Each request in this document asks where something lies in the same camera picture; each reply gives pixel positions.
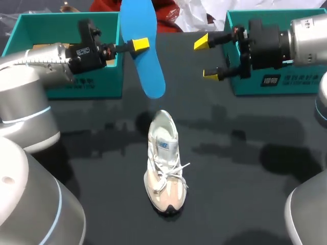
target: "sneaker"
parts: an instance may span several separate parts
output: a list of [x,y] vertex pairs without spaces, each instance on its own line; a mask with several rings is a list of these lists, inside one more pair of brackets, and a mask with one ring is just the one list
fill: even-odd
[[148,135],[148,170],[144,184],[153,206],[163,213],[175,213],[184,204],[186,185],[180,165],[178,133],[172,117],[160,110]]

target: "white plastic bag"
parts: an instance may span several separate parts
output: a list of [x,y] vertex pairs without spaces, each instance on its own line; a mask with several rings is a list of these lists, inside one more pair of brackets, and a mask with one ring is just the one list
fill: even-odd
[[[26,11],[23,14],[42,14],[42,13],[51,13],[49,9],[44,9],[41,11]],[[0,14],[0,22],[2,26],[2,32],[0,33],[1,36],[10,36],[14,26],[18,20],[18,17],[21,14]]]
[[[180,8],[175,20],[184,32],[223,31],[227,10],[312,9],[325,0],[174,0]],[[214,24],[208,24],[206,15]]]

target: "teal box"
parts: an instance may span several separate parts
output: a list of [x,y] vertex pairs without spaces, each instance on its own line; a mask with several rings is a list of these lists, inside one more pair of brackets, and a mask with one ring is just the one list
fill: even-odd
[[[233,10],[228,11],[226,14],[224,31],[230,33],[231,28],[236,25],[243,25],[248,30],[248,22],[253,18],[260,18],[263,25],[277,24],[281,31],[285,31],[290,28],[290,23],[293,19],[323,13],[326,13],[326,9]],[[238,47],[230,42],[223,45],[223,50],[227,63],[230,63],[230,66],[239,66],[240,52]],[[326,71],[327,66],[322,65],[302,68],[288,66],[277,70],[273,68],[252,70],[251,78],[231,78],[231,85],[235,95],[317,93],[320,79]],[[279,77],[276,86],[261,86],[264,78],[274,78],[274,76],[275,78]]]
[[[102,31],[102,43],[123,44],[119,12],[22,14],[14,27],[3,56],[31,49],[35,44],[80,43],[78,21],[91,19]],[[75,76],[74,85],[49,89],[50,99],[117,98],[122,96],[123,54],[114,62]]]

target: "blue insole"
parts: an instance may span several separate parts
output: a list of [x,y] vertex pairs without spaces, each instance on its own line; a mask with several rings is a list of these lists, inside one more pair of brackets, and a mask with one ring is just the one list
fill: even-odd
[[144,93],[158,99],[166,91],[165,78],[155,49],[157,17],[151,0],[122,0],[121,32],[125,42],[147,37],[150,48],[134,58]]

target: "red fabric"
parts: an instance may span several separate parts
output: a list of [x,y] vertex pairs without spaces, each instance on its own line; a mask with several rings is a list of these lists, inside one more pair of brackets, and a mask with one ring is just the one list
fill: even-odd
[[[120,10],[122,0],[94,0],[90,12],[116,12]],[[157,32],[181,32],[181,29],[169,21],[171,11],[179,13],[178,6],[173,0],[152,0],[156,15]]]

